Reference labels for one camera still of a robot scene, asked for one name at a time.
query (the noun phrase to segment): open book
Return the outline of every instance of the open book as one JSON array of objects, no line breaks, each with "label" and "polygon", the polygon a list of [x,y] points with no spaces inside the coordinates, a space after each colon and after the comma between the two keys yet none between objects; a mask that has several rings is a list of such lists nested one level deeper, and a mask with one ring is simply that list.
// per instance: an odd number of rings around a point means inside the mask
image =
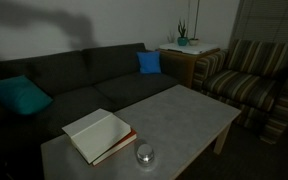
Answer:
[{"label": "open book", "polygon": [[102,162],[104,159],[108,158],[109,156],[111,156],[112,154],[114,154],[115,152],[117,152],[118,150],[122,149],[124,146],[128,145],[129,143],[131,143],[132,141],[134,141],[137,138],[137,134],[136,131],[134,129],[131,128],[131,132],[126,135],[124,138],[122,138],[121,140],[119,140],[116,144],[114,144],[110,149],[108,149],[107,151],[105,151],[100,157],[98,157],[97,159],[95,159],[92,164],[93,166],[95,166],[96,164]]},{"label": "open book", "polygon": [[89,164],[131,132],[130,125],[103,109],[62,129]]}]

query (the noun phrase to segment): wall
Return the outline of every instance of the wall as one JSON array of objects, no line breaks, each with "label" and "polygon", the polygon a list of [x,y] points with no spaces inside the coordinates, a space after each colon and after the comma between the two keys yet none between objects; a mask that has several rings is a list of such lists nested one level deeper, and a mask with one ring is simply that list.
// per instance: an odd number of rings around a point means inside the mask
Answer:
[{"label": "wall", "polygon": [[[153,50],[178,36],[187,2],[0,0],[0,60],[136,42]],[[237,6],[238,0],[201,0],[200,39],[226,47]]]}]

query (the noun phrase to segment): armchair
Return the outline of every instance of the armchair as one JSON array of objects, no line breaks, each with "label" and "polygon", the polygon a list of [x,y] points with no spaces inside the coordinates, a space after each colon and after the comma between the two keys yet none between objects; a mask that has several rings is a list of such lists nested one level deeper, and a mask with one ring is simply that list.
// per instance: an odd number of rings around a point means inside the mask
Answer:
[{"label": "armchair", "polygon": [[196,62],[192,89],[241,109],[234,122],[275,144],[288,126],[288,44],[234,40]]}]

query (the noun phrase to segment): coffee table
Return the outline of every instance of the coffee table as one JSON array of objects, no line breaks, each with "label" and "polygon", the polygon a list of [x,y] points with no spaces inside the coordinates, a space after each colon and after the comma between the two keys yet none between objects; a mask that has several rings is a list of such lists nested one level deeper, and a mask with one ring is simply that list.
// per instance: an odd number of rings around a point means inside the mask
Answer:
[{"label": "coffee table", "polygon": [[[181,85],[115,113],[138,139],[97,166],[88,165],[66,135],[41,145],[44,175],[53,179],[174,179],[217,138],[219,154],[240,110]],[[141,166],[136,150],[152,146],[153,163]]]}]

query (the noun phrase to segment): glass candle holder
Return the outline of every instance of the glass candle holder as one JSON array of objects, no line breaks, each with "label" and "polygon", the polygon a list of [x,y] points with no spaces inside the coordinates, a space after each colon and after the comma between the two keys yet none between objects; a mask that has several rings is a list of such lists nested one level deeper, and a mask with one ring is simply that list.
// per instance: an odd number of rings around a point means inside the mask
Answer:
[{"label": "glass candle holder", "polygon": [[149,166],[154,160],[153,148],[148,144],[142,144],[137,150],[137,160],[143,166]]}]

